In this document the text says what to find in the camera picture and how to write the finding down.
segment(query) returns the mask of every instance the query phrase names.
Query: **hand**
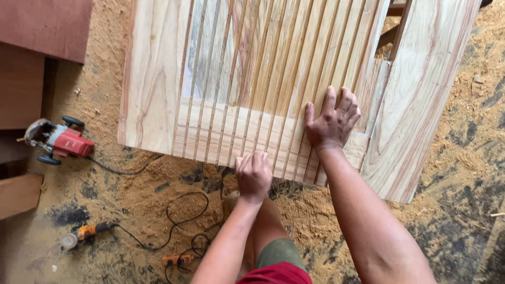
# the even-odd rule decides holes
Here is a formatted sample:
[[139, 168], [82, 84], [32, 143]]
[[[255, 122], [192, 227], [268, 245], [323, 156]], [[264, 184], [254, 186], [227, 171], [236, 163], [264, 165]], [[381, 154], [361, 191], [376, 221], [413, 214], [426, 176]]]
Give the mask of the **hand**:
[[349, 138], [354, 124], [361, 117], [358, 99], [346, 87], [342, 87], [342, 100], [335, 108], [337, 95], [332, 86], [321, 116], [314, 121], [314, 104], [307, 103], [305, 110], [305, 132], [316, 151], [322, 149], [342, 149]]
[[254, 152], [243, 158], [235, 158], [240, 197], [251, 204], [261, 205], [272, 184], [272, 167], [267, 162], [267, 153]]

